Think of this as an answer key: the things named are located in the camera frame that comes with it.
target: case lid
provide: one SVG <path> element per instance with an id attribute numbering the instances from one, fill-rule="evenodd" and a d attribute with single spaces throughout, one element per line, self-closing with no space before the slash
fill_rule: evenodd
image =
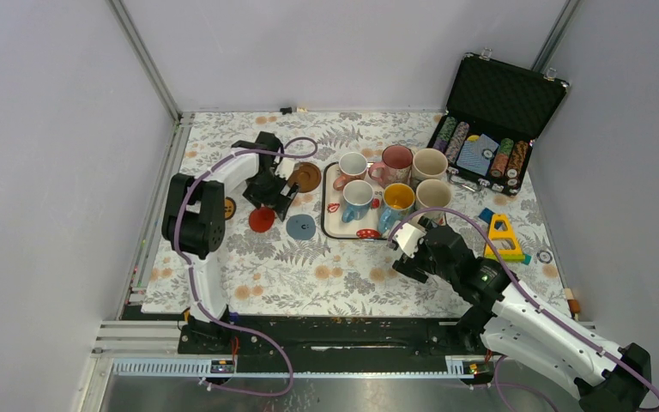
<path id="1" fill-rule="evenodd" d="M 476 121 L 537 138 L 557 110 L 569 84 L 542 73 L 467 53 L 446 107 Z"/>

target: blue mug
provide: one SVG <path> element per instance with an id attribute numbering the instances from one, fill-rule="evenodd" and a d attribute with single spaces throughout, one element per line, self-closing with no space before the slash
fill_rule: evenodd
<path id="1" fill-rule="evenodd" d="M 410 214 L 415 203 L 415 193 L 410 186 L 394 183 L 385 188 L 383 193 L 383 209 L 380 212 L 378 232 L 390 230 L 396 221 Z"/>
<path id="2" fill-rule="evenodd" d="M 367 215 L 372 203 L 372 186 L 365 180 L 353 180 L 342 189 L 342 198 L 345 199 L 345 212 L 342 221 L 349 223 L 358 221 Z"/>

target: red mushroom print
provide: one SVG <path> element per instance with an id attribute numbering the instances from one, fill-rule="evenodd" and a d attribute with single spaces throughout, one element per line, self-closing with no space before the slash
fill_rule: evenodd
<path id="1" fill-rule="evenodd" d="M 375 229 L 360 229 L 356 235 L 360 239 L 377 239 L 380 237 L 380 232 Z"/>

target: mug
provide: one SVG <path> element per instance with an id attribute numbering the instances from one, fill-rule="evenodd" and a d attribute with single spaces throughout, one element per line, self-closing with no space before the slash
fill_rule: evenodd
<path id="1" fill-rule="evenodd" d="M 450 198 L 450 186 L 447 183 L 437 179 L 423 180 L 418 185 L 418 189 L 415 190 L 415 210 L 446 208 L 450 203 Z M 444 212 L 433 211 L 423 213 L 422 215 L 435 221 L 436 224 L 444 224 Z"/>
<path id="2" fill-rule="evenodd" d="M 405 146 L 395 144 L 383 150 L 383 161 L 370 166 L 370 179 L 377 181 L 383 188 L 394 183 L 408 182 L 410 165 L 413 163 L 413 152 Z"/>
<path id="3" fill-rule="evenodd" d="M 435 148 L 422 148 L 413 155 L 410 187 L 415 190 L 423 180 L 441 180 L 445 176 L 446 169 L 448 169 L 448 159 L 445 158 L 445 154 Z"/>
<path id="4" fill-rule="evenodd" d="M 343 154 L 338 163 L 341 176 L 335 179 L 332 187 L 341 191 L 346 184 L 353 180 L 362 180 L 367 172 L 367 159 L 360 153 L 350 152 Z"/>
<path id="5" fill-rule="evenodd" d="M 372 186 L 365 180 L 353 180 L 342 189 L 342 198 L 345 199 L 345 212 L 342 221 L 349 223 L 358 221 L 367 215 L 372 203 Z"/>
<path id="6" fill-rule="evenodd" d="M 410 186 L 393 183 L 386 187 L 385 193 L 383 193 L 383 210 L 380 212 L 378 232 L 387 232 L 396 221 L 407 216 L 413 208 L 414 201 L 415 194 Z"/>

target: gray leaf pattern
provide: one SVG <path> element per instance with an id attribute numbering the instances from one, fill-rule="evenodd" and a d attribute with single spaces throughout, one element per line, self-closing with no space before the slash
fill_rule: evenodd
<path id="1" fill-rule="evenodd" d="M 377 159 L 391 144 L 422 148 L 438 124 L 438 113 L 307 112 L 282 116 L 279 113 L 197 113 L 190 130 L 180 172 L 197 175 L 220 160 L 237 140 L 253 141 L 259 131 L 275 133 L 283 142 L 296 136 L 317 141 L 317 153 L 309 160 L 320 170 L 350 151 Z M 287 151 L 310 149 L 303 142 Z M 390 268 L 399 258 L 382 243 L 339 241 L 320 230 L 323 210 L 322 188 L 300 193 L 288 216 L 307 214 L 317 223 L 310 240 L 291 239 L 284 222 L 275 221 L 266 233 L 255 233 L 248 225 L 253 206 L 241 193 L 245 186 L 227 193 L 236 201 L 236 214 L 227 221 L 223 247 L 219 249 L 221 283 L 233 312 L 267 315 L 332 316 L 423 316 L 460 317 L 469 305 L 450 285 L 435 276 L 426 284 L 399 275 Z M 567 304 L 556 266 L 557 257 L 543 264 L 536 257 L 550 251 L 541 211 L 532 182 L 527 177 L 516 197 L 492 191 L 472 193 L 452 186 L 451 207 L 486 223 L 478 214 L 489 208 L 509 216 L 524 251 L 531 255 L 529 266 L 510 264 L 540 296 L 563 312 Z M 464 220 L 447 215 L 477 254 L 483 253 L 481 236 Z M 145 292 L 143 311 L 180 313 L 189 305 L 183 262 L 160 239 Z"/>

